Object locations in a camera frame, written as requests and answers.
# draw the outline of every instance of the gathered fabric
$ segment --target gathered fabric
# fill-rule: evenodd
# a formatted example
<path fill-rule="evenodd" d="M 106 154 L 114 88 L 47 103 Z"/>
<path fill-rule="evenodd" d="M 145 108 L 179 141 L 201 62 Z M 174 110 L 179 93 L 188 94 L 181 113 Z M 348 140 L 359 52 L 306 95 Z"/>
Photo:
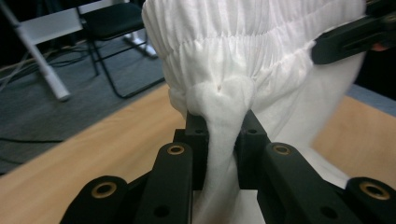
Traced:
<path fill-rule="evenodd" d="M 323 32 L 362 16 L 361 0 L 147 0 L 143 19 L 163 61 L 172 106 L 205 118 L 209 154 L 193 223 L 263 223 L 256 192 L 240 190 L 233 146 L 249 109 L 272 141 L 294 145 L 319 174 L 347 176 L 310 142 L 357 74 L 361 55 L 314 66 Z"/>

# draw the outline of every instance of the wooden table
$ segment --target wooden table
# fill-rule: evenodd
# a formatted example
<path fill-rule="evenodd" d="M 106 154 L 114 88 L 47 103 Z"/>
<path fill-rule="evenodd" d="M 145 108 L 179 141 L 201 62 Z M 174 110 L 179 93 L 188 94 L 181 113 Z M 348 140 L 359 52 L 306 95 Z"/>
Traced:
<path fill-rule="evenodd" d="M 116 175 L 130 182 L 149 171 L 176 128 L 184 128 L 184 120 L 162 86 L 1 177 L 0 222 L 59 223 L 92 179 Z M 315 146 L 348 174 L 395 188 L 395 128 L 394 117 L 346 98 Z"/>

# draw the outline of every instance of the black chair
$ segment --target black chair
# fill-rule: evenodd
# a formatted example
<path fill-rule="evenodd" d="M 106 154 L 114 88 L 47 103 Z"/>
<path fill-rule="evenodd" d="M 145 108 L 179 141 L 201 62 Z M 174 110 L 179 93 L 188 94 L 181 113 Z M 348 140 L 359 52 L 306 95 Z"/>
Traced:
<path fill-rule="evenodd" d="M 99 63 L 106 74 L 112 90 L 117 96 L 120 98 L 130 98 L 161 82 L 164 82 L 164 78 L 162 77 L 142 88 L 139 88 L 138 90 L 127 94 L 121 94 L 117 90 L 114 78 L 110 75 L 105 65 L 104 59 L 110 58 L 128 49 L 135 49 L 142 45 L 147 46 L 148 36 L 146 32 L 145 41 L 142 43 L 139 43 L 138 45 L 131 45 L 128 48 L 122 49 L 121 51 L 109 54 L 107 56 L 102 56 L 99 48 L 97 48 L 97 45 L 95 44 L 95 41 L 108 41 L 143 29 L 144 24 L 141 17 L 141 7 L 134 3 L 118 3 L 93 11 L 83 12 L 81 10 L 81 6 L 82 4 L 78 0 L 75 0 L 75 7 L 78 12 L 79 20 L 87 37 L 88 51 L 91 56 L 95 74 L 97 76 L 99 75 L 99 70 L 97 67 L 97 63 Z"/>

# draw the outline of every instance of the screw hole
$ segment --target screw hole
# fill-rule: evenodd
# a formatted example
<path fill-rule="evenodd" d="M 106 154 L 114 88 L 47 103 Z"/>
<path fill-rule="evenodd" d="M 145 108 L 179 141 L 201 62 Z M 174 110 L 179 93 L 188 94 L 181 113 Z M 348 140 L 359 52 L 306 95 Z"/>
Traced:
<path fill-rule="evenodd" d="M 332 208 L 330 208 L 328 206 L 321 207 L 320 212 L 323 214 L 323 216 L 328 217 L 330 219 L 338 218 L 337 213 Z"/>
<path fill-rule="evenodd" d="M 274 151 L 284 156 L 287 156 L 291 153 L 288 147 L 283 147 L 283 146 L 274 146 Z"/>
<path fill-rule="evenodd" d="M 396 15 L 389 15 L 385 18 L 387 22 L 396 22 Z"/>
<path fill-rule="evenodd" d="M 168 148 L 168 153 L 171 155 L 179 155 L 184 152 L 184 147 L 182 146 L 171 146 Z"/>
<path fill-rule="evenodd" d="M 366 5 L 372 5 L 376 2 L 378 2 L 378 0 L 366 0 Z"/>
<path fill-rule="evenodd" d="M 360 188 L 361 191 L 363 191 L 365 194 L 369 195 L 372 198 L 378 200 L 388 200 L 390 198 L 389 193 L 385 189 L 374 183 L 362 182 L 360 183 Z"/>
<path fill-rule="evenodd" d="M 117 189 L 117 185 L 113 182 L 104 182 L 96 185 L 91 192 L 93 198 L 103 199 L 112 195 Z"/>
<path fill-rule="evenodd" d="M 154 209 L 156 217 L 167 217 L 169 215 L 169 208 L 166 205 L 160 205 Z"/>

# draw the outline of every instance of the gray carpet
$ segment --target gray carpet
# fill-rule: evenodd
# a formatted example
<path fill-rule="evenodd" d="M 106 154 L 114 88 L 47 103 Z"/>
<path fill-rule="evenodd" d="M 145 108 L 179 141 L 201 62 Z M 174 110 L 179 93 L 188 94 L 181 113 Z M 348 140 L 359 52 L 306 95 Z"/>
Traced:
<path fill-rule="evenodd" d="M 127 44 L 120 38 L 101 45 L 103 52 L 112 52 Z M 85 49 L 85 43 L 78 48 Z M 80 53 L 67 53 L 51 62 L 79 57 Z M 160 60 L 150 59 L 136 49 L 109 58 L 106 64 L 120 91 L 125 93 L 163 77 Z M 9 83 L 0 92 L 0 138 L 64 140 L 151 91 L 127 100 L 118 98 L 103 73 L 99 77 L 94 75 L 89 57 L 54 70 L 71 92 L 71 98 L 59 102 L 38 72 Z M 54 146 L 0 141 L 0 173 L 12 171 Z"/>

